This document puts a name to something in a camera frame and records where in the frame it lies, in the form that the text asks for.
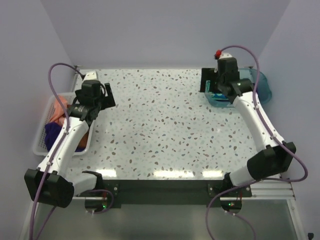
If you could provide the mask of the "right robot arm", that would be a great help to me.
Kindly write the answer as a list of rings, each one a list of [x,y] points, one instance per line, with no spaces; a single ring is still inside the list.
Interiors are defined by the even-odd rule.
[[[217,68],[202,68],[200,91],[206,95],[222,94],[238,110],[257,150],[245,166],[224,175],[218,190],[232,197],[242,185],[286,172],[293,159],[290,153],[297,149],[273,127],[254,93],[254,83],[241,78],[236,58],[222,53],[216,59]]]

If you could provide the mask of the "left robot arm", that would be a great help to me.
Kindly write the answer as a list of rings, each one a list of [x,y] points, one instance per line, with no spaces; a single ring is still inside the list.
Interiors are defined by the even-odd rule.
[[[96,197],[103,193],[103,178],[98,172],[85,170],[78,180],[73,181],[67,180],[66,175],[69,161],[99,112],[115,105],[109,83],[83,81],[66,110],[63,127],[52,148],[36,169],[28,169],[24,175],[28,192],[35,204],[66,208],[74,196],[89,192]]]

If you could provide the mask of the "yellow green patterned towel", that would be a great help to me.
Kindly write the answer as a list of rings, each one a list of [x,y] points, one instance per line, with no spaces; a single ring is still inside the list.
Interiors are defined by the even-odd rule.
[[[214,93],[210,91],[210,81],[207,80],[205,84],[204,95],[210,104],[229,104],[229,100],[222,93]]]

